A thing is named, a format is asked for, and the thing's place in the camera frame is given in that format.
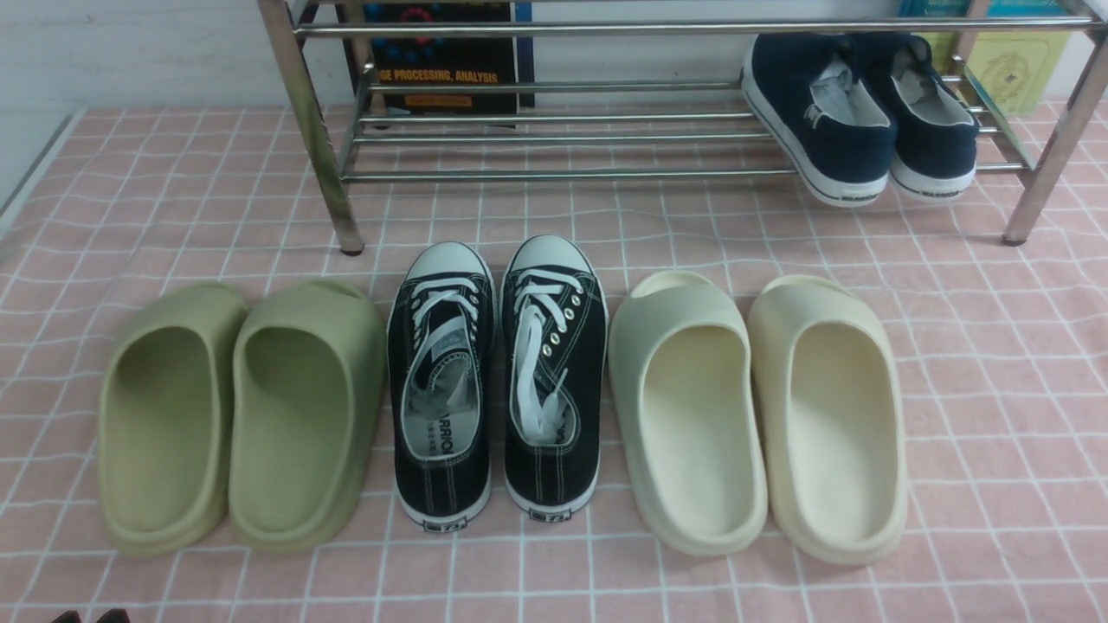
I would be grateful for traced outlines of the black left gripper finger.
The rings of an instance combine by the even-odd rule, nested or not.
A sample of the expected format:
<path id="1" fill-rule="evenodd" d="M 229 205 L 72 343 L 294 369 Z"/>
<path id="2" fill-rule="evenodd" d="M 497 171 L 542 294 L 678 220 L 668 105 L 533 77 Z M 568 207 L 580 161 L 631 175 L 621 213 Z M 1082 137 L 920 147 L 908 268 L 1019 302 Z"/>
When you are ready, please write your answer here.
<path id="1" fill-rule="evenodd" d="M 78 611 L 66 611 L 52 619 L 52 623 L 82 623 L 82 619 Z"/>
<path id="2" fill-rule="evenodd" d="M 130 623 L 131 619 L 125 607 L 111 607 L 100 615 L 96 623 Z"/>

